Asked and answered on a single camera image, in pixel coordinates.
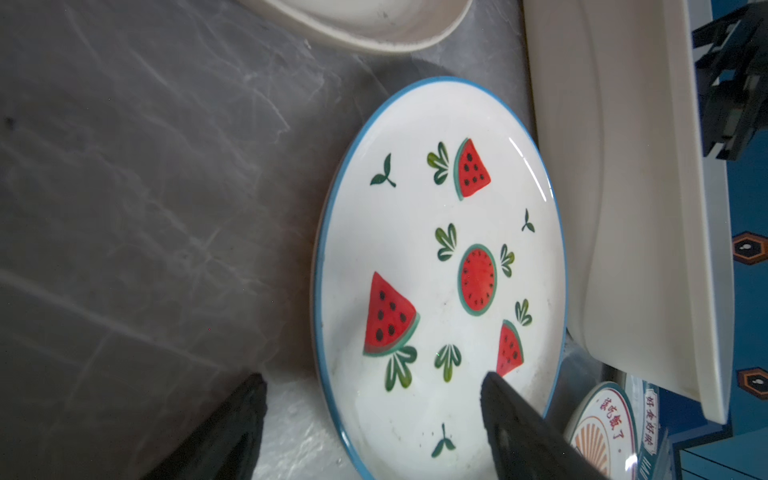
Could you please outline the watermelon pattern plate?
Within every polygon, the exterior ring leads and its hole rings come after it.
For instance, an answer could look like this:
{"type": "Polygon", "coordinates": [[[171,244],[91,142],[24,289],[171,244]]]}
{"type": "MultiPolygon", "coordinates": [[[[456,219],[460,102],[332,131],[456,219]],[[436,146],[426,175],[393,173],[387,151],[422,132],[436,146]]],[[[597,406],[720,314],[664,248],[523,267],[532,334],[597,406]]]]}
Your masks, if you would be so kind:
{"type": "Polygon", "coordinates": [[[387,100],[338,169],[318,228],[315,357],[365,479],[492,479],[481,385],[540,415],[566,336],[555,194],[531,135],[472,82],[387,100]]]}

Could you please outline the orange sunburst plate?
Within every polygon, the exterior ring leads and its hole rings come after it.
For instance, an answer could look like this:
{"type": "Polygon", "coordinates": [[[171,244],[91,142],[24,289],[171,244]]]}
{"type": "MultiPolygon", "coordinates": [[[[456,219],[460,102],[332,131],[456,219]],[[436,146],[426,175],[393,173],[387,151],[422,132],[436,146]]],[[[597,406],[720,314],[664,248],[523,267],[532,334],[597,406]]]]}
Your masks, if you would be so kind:
{"type": "Polygon", "coordinates": [[[565,438],[605,477],[635,480],[639,460],[636,430],[625,391],[606,381],[581,402],[567,425],[565,438]]]}

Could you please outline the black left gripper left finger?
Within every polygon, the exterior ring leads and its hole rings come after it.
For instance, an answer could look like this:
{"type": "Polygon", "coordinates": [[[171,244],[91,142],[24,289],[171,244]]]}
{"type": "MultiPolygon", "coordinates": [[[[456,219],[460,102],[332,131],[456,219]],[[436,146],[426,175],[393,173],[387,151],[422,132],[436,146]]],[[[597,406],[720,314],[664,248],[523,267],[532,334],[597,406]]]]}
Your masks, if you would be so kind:
{"type": "Polygon", "coordinates": [[[253,477],[267,413],[267,383],[254,373],[146,479],[253,477]]]}

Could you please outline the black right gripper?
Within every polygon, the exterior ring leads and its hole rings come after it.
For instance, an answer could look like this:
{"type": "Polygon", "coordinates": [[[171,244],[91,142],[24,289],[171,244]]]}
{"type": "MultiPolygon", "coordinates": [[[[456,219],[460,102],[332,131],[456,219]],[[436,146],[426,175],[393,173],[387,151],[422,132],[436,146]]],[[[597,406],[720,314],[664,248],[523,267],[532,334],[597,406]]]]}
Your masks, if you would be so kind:
{"type": "Polygon", "coordinates": [[[692,32],[703,153],[740,158],[767,129],[767,3],[748,3],[692,32]]]}

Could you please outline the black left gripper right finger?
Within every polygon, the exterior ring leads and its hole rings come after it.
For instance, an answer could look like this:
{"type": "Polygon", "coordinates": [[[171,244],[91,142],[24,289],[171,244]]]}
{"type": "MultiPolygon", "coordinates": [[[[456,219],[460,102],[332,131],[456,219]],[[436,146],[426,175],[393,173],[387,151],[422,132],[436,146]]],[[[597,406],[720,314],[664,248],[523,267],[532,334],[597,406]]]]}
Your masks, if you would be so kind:
{"type": "Polygon", "coordinates": [[[481,387],[482,418],[497,477],[603,479],[501,376],[488,373],[481,387]]]}

